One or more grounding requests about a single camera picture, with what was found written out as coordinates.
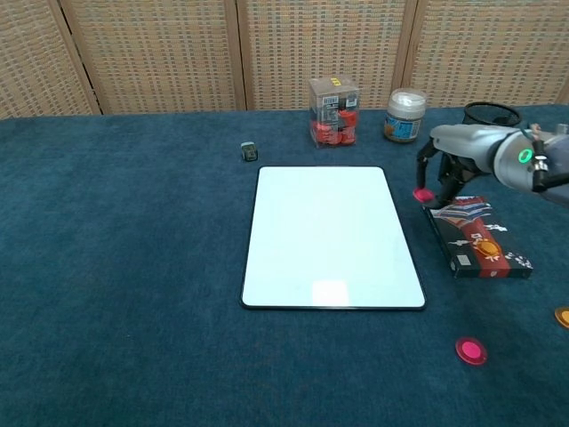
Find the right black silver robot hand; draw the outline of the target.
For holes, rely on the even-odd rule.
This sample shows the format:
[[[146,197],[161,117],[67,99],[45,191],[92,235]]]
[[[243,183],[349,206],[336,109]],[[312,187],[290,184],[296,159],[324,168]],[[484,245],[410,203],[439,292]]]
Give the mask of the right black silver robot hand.
[[[416,188],[413,195],[428,209],[449,205],[474,178],[493,172],[497,149],[517,130],[498,125],[439,125],[417,154]],[[442,188],[434,194],[426,188],[429,160],[442,154]]]

